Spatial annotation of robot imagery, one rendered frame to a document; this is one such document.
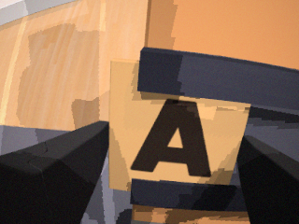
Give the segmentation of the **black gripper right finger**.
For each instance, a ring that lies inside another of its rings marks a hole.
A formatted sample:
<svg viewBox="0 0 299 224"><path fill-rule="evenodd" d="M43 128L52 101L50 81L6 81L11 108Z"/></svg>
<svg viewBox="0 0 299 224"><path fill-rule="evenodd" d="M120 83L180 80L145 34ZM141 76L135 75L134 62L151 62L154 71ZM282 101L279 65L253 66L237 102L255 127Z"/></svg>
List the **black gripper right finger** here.
<svg viewBox="0 0 299 224"><path fill-rule="evenodd" d="M243 135L236 163L250 224L299 224L299 161Z"/></svg>

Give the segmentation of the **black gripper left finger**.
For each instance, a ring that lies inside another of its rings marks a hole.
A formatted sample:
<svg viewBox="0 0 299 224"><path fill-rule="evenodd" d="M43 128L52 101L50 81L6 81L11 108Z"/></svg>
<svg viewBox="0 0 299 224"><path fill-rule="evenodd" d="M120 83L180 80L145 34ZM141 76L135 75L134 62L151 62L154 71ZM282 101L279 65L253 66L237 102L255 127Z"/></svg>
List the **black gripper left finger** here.
<svg viewBox="0 0 299 224"><path fill-rule="evenodd" d="M81 224L104 168L107 120L0 156L0 224Z"/></svg>

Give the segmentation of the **tan tile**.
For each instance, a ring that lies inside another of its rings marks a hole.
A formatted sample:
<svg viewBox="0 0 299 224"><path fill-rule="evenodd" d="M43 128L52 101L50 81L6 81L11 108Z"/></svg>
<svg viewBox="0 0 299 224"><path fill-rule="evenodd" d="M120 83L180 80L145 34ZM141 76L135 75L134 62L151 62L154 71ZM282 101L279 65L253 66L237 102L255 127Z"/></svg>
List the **tan tile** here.
<svg viewBox="0 0 299 224"><path fill-rule="evenodd" d="M108 187L131 178L231 183L250 104L138 91L139 60L109 67Z"/></svg>

